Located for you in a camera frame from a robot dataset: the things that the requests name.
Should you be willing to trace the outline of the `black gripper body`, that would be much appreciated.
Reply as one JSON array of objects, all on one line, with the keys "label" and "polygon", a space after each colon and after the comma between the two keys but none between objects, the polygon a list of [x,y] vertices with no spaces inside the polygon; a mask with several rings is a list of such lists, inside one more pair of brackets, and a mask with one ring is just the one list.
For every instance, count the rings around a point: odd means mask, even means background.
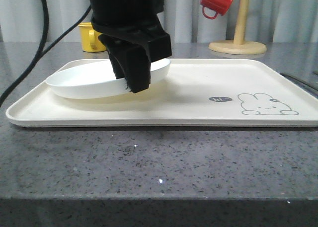
[{"label": "black gripper body", "polygon": [[170,35],[164,31],[157,16],[127,25],[109,25],[92,18],[93,28],[107,36],[140,45],[151,61],[172,55]]}]

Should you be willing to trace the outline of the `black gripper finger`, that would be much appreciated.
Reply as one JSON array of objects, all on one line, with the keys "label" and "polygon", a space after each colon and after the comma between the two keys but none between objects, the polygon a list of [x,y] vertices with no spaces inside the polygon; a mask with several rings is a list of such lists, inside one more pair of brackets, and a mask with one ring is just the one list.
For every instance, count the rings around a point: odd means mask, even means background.
[{"label": "black gripper finger", "polygon": [[125,78],[124,70],[118,60],[118,49],[125,44],[125,41],[105,34],[99,35],[98,39],[107,49],[116,79]]},{"label": "black gripper finger", "polygon": [[149,88],[151,82],[150,61],[145,50],[139,46],[132,46],[126,53],[125,78],[133,93]]}]

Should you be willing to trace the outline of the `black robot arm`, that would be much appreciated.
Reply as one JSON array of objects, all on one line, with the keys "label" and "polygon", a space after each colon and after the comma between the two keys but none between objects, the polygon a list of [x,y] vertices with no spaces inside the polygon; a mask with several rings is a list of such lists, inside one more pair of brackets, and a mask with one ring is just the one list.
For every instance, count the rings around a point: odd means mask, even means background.
[{"label": "black robot arm", "polygon": [[164,0],[89,0],[92,26],[100,32],[116,78],[133,93],[149,88],[151,63],[172,55],[170,35],[158,13]]}]

